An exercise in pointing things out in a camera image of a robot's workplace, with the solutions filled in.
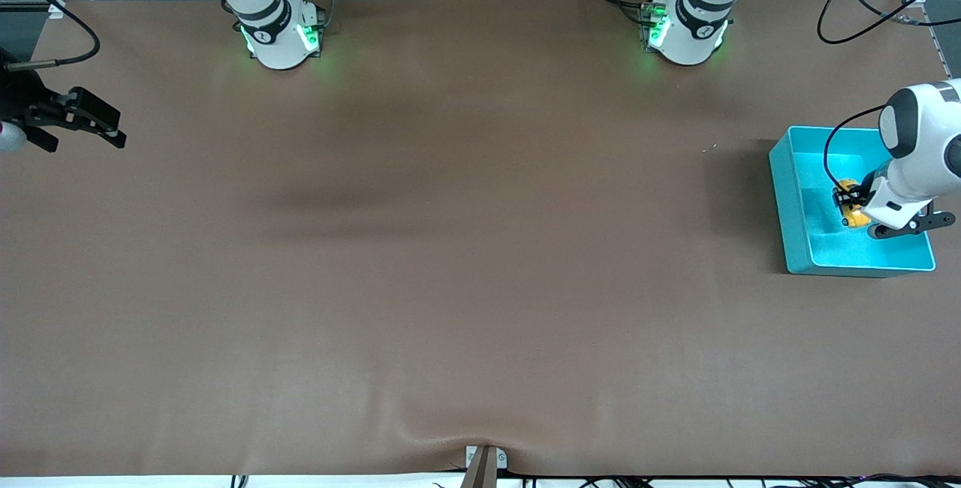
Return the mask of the brown table mat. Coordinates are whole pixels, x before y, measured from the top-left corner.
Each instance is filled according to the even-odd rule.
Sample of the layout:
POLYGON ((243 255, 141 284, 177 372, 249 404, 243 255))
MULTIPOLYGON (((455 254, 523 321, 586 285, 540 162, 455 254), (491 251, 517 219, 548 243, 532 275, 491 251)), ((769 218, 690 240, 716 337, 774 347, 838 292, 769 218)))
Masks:
POLYGON ((0 477, 961 474, 961 227, 790 275, 768 153, 944 78, 740 0, 706 64, 604 0, 339 0, 261 67, 217 0, 73 0, 114 149, 0 154, 0 477), (701 152, 717 143, 717 149, 701 152))

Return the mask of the grey metal clamp bracket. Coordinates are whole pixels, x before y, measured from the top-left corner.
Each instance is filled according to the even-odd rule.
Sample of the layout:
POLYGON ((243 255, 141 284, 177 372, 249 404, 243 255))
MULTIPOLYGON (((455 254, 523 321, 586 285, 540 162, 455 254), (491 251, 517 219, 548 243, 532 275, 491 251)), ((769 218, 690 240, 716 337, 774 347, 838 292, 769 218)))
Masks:
POLYGON ((507 451, 494 446, 468 446, 465 467, 460 488, 497 488, 500 471, 508 468, 507 451))

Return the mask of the yellow beetle toy car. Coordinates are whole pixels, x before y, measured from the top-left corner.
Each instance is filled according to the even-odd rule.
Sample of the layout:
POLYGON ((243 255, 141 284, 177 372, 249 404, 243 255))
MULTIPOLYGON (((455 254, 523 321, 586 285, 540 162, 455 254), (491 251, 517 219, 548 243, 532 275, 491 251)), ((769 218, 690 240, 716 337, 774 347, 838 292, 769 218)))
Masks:
MULTIPOLYGON (((844 178, 838 180, 835 186, 852 188, 852 186, 854 186, 856 183, 857 182, 851 178, 844 178)), ((863 209, 838 209, 838 211, 841 215, 841 223, 844 225, 844 227, 856 229, 868 227, 868 225, 871 224, 871 218, 863 212, 863 209)))

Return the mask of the teal plastic bin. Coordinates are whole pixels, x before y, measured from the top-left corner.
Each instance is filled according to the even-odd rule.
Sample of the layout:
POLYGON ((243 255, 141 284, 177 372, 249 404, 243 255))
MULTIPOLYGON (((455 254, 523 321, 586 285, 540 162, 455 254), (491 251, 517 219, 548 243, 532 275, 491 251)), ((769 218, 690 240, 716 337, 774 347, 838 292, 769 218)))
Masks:
POLYGON ((769 153, 787 269, 794 275, 885 279, 936 269, 926 234, 874 239, 849 228, 824 170, 831 128, 791 126, 769 153))

